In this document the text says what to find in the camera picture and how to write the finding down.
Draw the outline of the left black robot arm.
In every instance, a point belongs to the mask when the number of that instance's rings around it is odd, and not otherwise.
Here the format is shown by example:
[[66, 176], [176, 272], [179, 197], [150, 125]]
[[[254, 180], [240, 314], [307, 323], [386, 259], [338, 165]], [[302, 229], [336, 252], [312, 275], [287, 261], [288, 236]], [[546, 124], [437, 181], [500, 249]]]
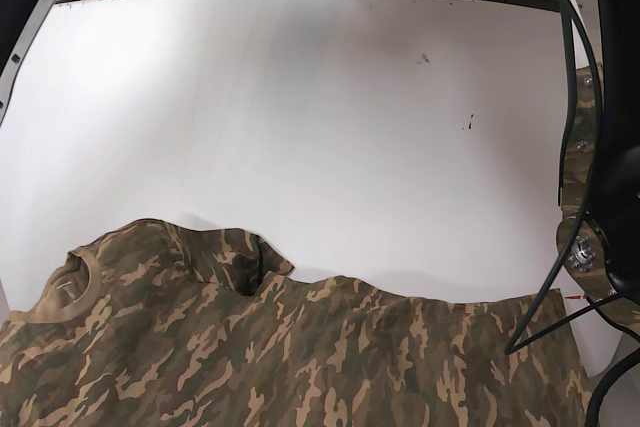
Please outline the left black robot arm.
[[639, 0], [561, 4], [568, 105], [558, 204], [565, 267], [591, 297], [639, 300]]

